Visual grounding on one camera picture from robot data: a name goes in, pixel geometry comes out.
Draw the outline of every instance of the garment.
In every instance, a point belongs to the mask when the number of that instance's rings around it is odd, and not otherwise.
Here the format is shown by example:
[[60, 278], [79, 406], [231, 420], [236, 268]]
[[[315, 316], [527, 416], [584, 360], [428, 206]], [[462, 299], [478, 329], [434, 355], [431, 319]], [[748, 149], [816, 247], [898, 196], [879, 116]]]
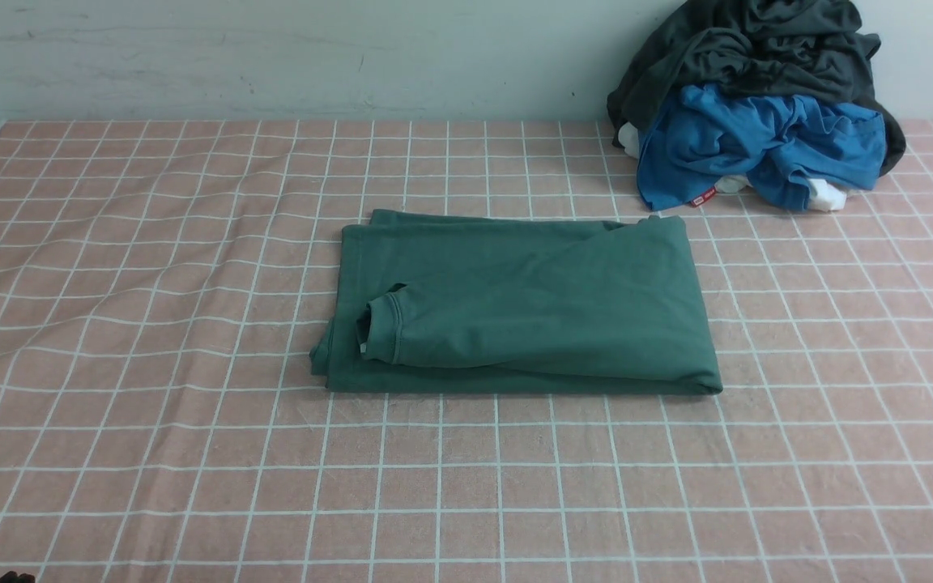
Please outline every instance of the garment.
[[808, 197], [808, 210], [810, 211], [821, 211], [821, 213], [840, 211], [844, 209], [845, 202], [848, 202], [848, 194], [843, 189], [837, 188], [822, 178], [808, 178], [808, 188], [812, 189], [812, 195]]
[[726, 96], [810, 96], [884, 116], [888, 154], [906, 149], [895, 117], [874, 97], [870, 59], [880, 48], [849, 0], [688, 0], [645, 41], [607, 96], [615, 128], [651, 130], [671, 89], [718, 83]]
[[[625, 122], [625, 125], [618, 129], [618, 140], [624, 147], [626, 155], [640, 158], [641, 136], [636, 126]], [[837, 188], [822, 178], [808, 178], [808, 188], [811, 191], [808, 195], [809, 211], [821, 211], [821, 213], [840, 211], [844, 209], [845, 202], [848, 200], [848, 193], [844, 189]], [[743, 174], [734, 174], [734, 176], [718, 178], [718, 181], [715, 181], [714, 193], [711, 194], [737, 194], [744, 189], [752, 189], [751, 181]]]
[[721, 177], [745, 174], [767, 202], [804, 211], [808, 178], [873, 188], [884, 141], [884, 118], [855, 104], [728, 100], [714, 85], [690, 85], [669, 96], [645, 134], [637, 185], [647, 206], [661, 211], [696, 199]]
[[722, 391], [684, 221], [523, 222], [374, 211], [343, 230], [311, 354], [334, 391]]

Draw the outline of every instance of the wall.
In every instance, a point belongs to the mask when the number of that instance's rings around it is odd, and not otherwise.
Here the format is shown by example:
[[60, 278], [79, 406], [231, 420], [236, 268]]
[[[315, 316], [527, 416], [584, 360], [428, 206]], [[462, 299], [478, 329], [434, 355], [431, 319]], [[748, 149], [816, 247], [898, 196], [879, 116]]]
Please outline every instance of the wall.
[[[0, 0], [0, 117], [599, 117], [678, 1]], [[859, 6], [933, 116], [933, 2]]]

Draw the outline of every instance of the clothing label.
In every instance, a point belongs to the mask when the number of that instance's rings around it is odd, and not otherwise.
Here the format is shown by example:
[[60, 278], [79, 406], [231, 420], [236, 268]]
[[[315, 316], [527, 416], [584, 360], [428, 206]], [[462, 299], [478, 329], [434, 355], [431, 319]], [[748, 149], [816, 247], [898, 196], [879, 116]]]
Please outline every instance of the clothing label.
[[693, 209], [696, 209], [701, 204], [704, 204], [705, 202], [709, 202], [709, 200], [711, 200], [711, 198], [714, 197], [714, 195], [716, 194], [718, 194], [718, 190], [715, 189], [715, 187], [711, 187], [707, 189], [706, 191], [704, 191], [704, 194], [702, 194], [701, 196], [697, 196], [697, 198], [690, 200], [689, 206], [692, 206]]

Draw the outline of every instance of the white cloth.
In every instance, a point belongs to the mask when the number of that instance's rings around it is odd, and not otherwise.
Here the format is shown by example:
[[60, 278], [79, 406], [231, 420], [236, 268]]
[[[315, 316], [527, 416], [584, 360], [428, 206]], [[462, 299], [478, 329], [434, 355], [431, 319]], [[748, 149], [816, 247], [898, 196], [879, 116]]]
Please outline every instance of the white cloth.
[[843, 189], [822, 178], [808, 178], [808, 185], [812, 188], [812, 194], [808, 195], [808, 210], [829, 213], [844, 209], [848, 194]]
[[[634, 159], [640, 159], [640, 130], [637, 130], [636, 126], [625, 122], [625, 125], [618, 129], [618, 141], [625, 148], [625, 154], [631, 155]], [[848, 194], [843, 189], [837, 188], [822, 178], [808, 178], [808, 187], [811, 191], [808, 193], [808, 210], [829, 213], [844, 209]], [[722, 177], [715, 182], [716, 193], [736, 194], [742, 189], [749, 188], [751, 188], [751, 181], [744, 176]]]
[[618, 129], [618, 141], [625, 148], [625, 154], [640, 159], [640, 130], [637, 130], [636, 126], [626, 121], [625, 125]]

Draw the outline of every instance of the folded green shirt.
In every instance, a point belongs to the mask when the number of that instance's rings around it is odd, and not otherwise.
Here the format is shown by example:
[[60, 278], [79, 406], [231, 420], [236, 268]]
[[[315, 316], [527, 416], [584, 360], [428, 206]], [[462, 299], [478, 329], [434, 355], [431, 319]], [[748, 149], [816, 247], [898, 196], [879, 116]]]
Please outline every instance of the folded green shirt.
[[634, 225], [374, 211], [343, 230], [311, 354], [333, 391], [722, 391], [681, 218]]

